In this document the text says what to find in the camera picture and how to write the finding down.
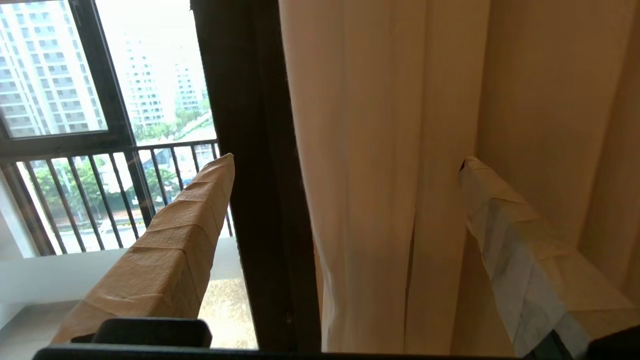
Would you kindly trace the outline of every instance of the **metal railing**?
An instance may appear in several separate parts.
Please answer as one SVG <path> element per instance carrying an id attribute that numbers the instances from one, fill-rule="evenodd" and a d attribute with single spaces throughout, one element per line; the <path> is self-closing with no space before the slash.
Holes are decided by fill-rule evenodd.
<path id="1" fill-rule="evenodd" d="M 200 165 L 218 158 L 217 144 L 94 149 L 3 159 L 2 165 L 40 254 L 67 254 L 130 246 Z M 229 212 L 225 221 L 223 232 L 233 236 Z"/>

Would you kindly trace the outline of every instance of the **curtain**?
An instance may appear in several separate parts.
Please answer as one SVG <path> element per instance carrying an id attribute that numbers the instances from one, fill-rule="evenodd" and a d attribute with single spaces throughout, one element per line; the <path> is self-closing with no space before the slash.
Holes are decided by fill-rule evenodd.
<path id="1" fill-rule="evenodd" d="M 640 304 L 637 9 L 280 0 L 323 350 L 513 353 L 465 230 L 469 154 Z"/>

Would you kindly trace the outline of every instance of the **brown tape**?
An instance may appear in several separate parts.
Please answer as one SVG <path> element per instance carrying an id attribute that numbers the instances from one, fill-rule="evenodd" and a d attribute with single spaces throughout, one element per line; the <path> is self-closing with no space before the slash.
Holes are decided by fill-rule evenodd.
<path id="1" fill-rule="evenodd" d="M 640 323 L 634 305 L 493 170 L 471 156 L 458 181 L 516 356 L 556 330 L 578 358 L 591 340 Z"/>
<path id="2" fill-rule="evenodd" d="M 196 318 L 235 176 L 233 155 L 208 164 L 66 317 L 53 343 L 119 316 Z"/>

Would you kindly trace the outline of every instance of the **cardboard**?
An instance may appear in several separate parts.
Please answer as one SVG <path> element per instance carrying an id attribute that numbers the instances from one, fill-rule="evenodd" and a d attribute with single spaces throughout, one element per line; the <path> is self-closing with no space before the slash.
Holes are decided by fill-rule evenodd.
<path id="1" fill-rule="evenodd" d="M 555 330 L 578 358 L 591 340 L 640 323 L 636 307 L 493 170 L 468 157 L 458 181 L 516 356 Z"/>
<path id="2" fill-rule="evenodd" d="M 234 176 L 231 154 L 206 164 L 71 311 L 52 342 L 92 334 L 119 316 L 196 318 Z"/>

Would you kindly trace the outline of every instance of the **window frame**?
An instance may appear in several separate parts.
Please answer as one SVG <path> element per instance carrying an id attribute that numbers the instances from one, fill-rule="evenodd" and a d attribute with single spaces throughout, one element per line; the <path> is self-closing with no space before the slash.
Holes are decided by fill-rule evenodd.
<path id="1" fill-rule="evenodd" d="M 4 122 L 4 116 L 0 113 L 0 159 L 3 161 L 9 159 L 17 161 L 21 158 L 51 154 L 63 157 L 78 151 L 135 146 L 132 126 L 95 0 L 67 1 L 84 49 L 89 73 L 93 78 L 107 130 L 12 138 Z"/>

